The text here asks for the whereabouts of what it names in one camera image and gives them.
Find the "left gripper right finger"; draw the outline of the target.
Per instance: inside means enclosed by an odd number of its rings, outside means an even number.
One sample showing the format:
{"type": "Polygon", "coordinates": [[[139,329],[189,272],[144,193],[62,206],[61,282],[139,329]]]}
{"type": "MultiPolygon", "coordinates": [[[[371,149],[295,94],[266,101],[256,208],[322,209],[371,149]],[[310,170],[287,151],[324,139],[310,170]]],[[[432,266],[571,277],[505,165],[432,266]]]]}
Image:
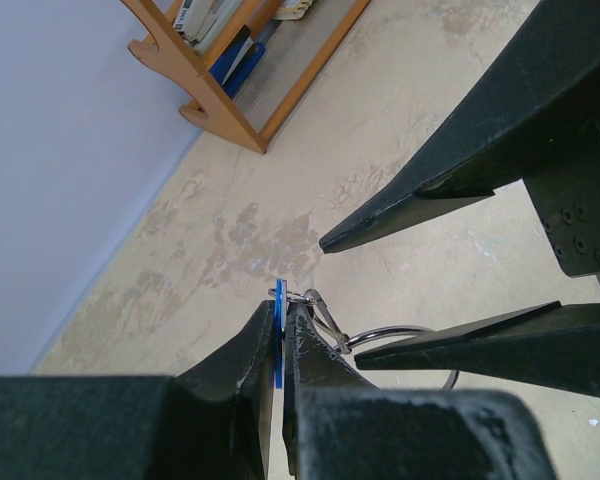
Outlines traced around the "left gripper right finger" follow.
{"type": "Polygon", "coordinates": [[[296,479],[554,479],[534,416],[494,390],[381,389],[292,305],[282,435],[296,479]]]}

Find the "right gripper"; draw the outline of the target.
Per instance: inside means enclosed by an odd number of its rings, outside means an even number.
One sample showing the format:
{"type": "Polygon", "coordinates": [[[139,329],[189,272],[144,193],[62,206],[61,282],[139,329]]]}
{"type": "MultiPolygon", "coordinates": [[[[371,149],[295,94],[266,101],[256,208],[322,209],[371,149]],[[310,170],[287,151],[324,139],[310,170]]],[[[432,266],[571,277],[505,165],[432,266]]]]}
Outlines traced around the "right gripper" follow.
{"type": "MultiPolygon", "coordinates": [[[[524,184],[563,273],[600,283],[598,109],[600,1],[539,2],[398,174],[320,239],[322,251],[349,250],[485,199],[556,142],[524,184]]],[[[600,303],[555,301],[354,360],[360,370],[459,370],[600,398],[600,303]]]]}

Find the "large metal keyring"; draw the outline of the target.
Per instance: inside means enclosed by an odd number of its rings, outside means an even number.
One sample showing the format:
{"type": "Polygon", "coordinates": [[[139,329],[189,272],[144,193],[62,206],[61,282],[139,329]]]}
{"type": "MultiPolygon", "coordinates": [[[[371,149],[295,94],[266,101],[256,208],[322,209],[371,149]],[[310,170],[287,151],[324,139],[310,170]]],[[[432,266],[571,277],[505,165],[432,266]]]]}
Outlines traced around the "large metal keyring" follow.
{"type": "Polygon", "coordinates": [[[417,337],[426,333],[433,333],[429,327],[397,325],[375,328],[353,335],[344,342],[343,347],[338,347],[337,352],[341,355],[349,355],[354,349],[368,343],[376,342],[393,337],[417,337]]]}

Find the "bunch of metal keys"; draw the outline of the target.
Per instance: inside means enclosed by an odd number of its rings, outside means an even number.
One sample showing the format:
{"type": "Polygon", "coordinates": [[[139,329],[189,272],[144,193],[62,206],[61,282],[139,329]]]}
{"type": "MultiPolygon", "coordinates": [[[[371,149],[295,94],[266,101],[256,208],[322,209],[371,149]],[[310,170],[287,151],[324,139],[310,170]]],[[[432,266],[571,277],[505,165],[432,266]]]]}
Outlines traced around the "bunch of metal keys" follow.
{"type": "MultiPolygon", "coordinates": [[[[273,299],[274,289],[275,288],[271,288],[268,290],[269,296],[273,299]]],[[[331,315],[326,301],[324,300],[324,298],[318,290],[308,289],[303,293],[297,293],[289,291],[287,289],[287,300],[288,307],[291,304],[301,304],[316,310],[317,313],[311,314],[311,320],[313,321],[313,323],[336,342],[336,351],[338,347],[344,346],[344,342],[349,339],[349,336],[340,329],[337,322],[331,315]]]]}

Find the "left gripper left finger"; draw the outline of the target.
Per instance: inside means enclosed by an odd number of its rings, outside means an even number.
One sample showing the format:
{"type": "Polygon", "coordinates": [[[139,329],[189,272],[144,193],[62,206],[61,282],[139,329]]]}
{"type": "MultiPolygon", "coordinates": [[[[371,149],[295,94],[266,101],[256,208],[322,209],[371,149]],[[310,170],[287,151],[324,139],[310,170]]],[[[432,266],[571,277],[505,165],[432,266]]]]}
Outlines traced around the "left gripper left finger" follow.
{"type": "Polygon", "coordinates": [[[177,375],[0,377],[0,479],[263,479],[274,305],[177,375]]]}

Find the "blue key tag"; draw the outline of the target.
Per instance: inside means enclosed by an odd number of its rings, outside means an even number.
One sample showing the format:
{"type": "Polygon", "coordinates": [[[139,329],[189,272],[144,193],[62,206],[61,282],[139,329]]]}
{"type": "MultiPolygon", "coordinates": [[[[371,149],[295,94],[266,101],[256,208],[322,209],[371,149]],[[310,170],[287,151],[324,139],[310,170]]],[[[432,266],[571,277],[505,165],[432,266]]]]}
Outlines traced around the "blue key tag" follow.
{"type": "Polygon", "coordinates": [[[275,337],[275,371],[274,381],[277,389],[284,384],[284,336],[287,319],[287,282],[278,278],[274,289],[274,337],[275,337]]]}

